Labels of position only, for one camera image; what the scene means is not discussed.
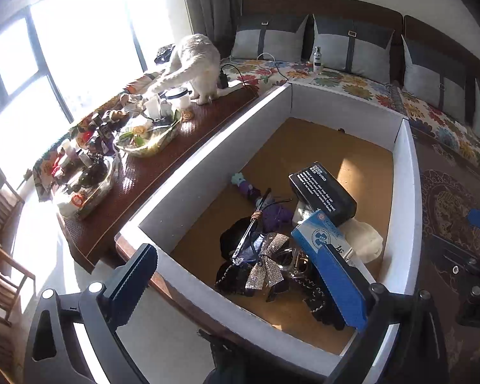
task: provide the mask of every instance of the window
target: window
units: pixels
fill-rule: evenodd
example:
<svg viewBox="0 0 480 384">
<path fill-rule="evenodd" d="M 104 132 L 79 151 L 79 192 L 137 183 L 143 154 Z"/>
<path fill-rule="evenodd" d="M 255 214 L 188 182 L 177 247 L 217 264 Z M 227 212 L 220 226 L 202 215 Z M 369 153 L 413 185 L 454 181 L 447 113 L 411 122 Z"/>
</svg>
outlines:
<svg viewBox="0 0 480 384">
<path fill-rule="evenodd" d="M 12 94 L 37 70 L 27 21 L 21 18 L 0 34 L 0 75 L 5 90 Z"/>
<path fill-rule="evenodd" d="M 46 76 L 34 81 L 0 113 L 0 167 L 17 186 L 27 169 L 68 128 Z"/>
<path fill-rule="evenodd" d="M 46 63 L 76 120 L 142 74 L 123 0 L 32 6 Z"/>
<path fill-rule="evenodd" d="M 126 0 L 126 6 L 150 70 L 155 66 L 158 49 L 174 43 L 166 0 Z"/>
<path fill-rule="evenodd" d="M 0 28 L 0 167 L 10 183 L 172 42 L 165 0 L 41 0 L 17 12 Z"/>
</svg>

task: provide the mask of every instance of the black charger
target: black charger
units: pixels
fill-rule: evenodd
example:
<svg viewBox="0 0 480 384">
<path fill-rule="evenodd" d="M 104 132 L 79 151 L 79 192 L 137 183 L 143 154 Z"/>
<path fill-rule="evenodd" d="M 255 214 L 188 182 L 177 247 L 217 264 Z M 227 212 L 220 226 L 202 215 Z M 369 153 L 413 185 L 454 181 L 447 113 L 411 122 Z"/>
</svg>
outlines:
<svg viewBox="0 0 480 384">
<path fill-rule="evenodd" d="M 217 81 L 217 87 L 219 89 L 226 89 L 229 86 L 228 84 L 228 76 L 224 73 L 221 69 L 219 74 L 219 80 Z"/>
</svg>

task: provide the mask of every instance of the white cable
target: white cable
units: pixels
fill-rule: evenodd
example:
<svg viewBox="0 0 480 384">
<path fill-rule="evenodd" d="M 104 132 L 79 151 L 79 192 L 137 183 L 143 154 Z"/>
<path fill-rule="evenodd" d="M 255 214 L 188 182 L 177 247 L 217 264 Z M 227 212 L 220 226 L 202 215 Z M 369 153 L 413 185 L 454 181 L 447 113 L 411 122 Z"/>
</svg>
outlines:
<svg viewBox="0 0 480 384">
<path fill-rule="evenodd" d="M 260 59 L 260 56 L 263 56 L 263 55 L 269 55 L 270 57 L 272 57 L 272 60 L 274 62 L 274 64 L 272 65 L 272 68 L 276 68 L 276 64 L 275 64 L 275 58 L 274 58 L 274 55 L 268 53 L 268 52 L 263 52 L 263 53 L 260 53 L 258 55 L 258 57 L 256 58 L 256 60 L 259 60 Z M 269 79 L 272 75 L 274 75 L 274 72 L 272 71 L 272 68 L 263 68 L 262 66 L 260 65 L 253 65 L 252 63 L 239 63 L 239 62 L 235 62 L 234 60 L 231 59 L 231 55 L 229 55 L 229 61 L 231 63 L 235 63 L 237 65 L 246 65 L 246 66 L 253 66 L 254 68 L 260 68 L 260 69 L 264 69 L 264 70 L 267 70 L 270 72 L 270 74 L 268 76 L 265 76 L 266 79 Z M 249 81 L 254 81 L 255 79 L 247 79 L 245 82 L 249 82 Z"/>
</svg>

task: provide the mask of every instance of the white cat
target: white cat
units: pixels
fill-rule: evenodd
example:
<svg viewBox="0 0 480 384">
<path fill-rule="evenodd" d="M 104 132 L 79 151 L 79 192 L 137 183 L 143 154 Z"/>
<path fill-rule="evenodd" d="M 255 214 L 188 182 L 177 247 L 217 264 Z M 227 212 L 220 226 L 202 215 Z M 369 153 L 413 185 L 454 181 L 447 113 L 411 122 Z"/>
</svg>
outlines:
<svg viewBox="0 0 480 384">
<path fill-rule="evenodd" d="M 159 93 L 190 82 L 191 98 L 199 105 L 217 99 L 217 79 L 220 72 L 220 54 L 204 35 L 184 37 L 172 51 L 169 67 L 148 92 Z"/>
</svg>

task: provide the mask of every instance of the floral fabric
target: floral fabric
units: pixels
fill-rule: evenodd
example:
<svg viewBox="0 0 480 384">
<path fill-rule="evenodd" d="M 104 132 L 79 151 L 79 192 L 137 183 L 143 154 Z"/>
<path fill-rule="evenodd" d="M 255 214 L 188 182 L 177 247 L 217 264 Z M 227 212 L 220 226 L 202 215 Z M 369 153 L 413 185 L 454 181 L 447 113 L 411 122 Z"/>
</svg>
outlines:
<svg viewBox="0 0 480 384">
<path fill-rule="evenodd" d="M 233 64 L 242 73 L 228 64 Z M 230 80 L 239 81 L 242 77 L 246 83 L 256 86 L 259 94 L 269 91 L 274 86 L 286 83 L 303 84 L 364 100 L 378 107 L 390 108 L 405 115 L 399 96 L 394 96 L 394 87 L 383 85 L 362 76 L 351 75 L 333 69 L 324 69 L 320 74 L 313 73 L 313 67 L 305 63 L 277 62 L 271 60 L 239 60 L 234 63 L 223 61 L 223 70 Z"/>
<path fill-rule="evenodd" d="M 480 169 L 480 139 L 471 128 L 464 127 L 410 93 L 402 92 L 402 101 L 412 128 L 448 146 Z"/>
</svg>

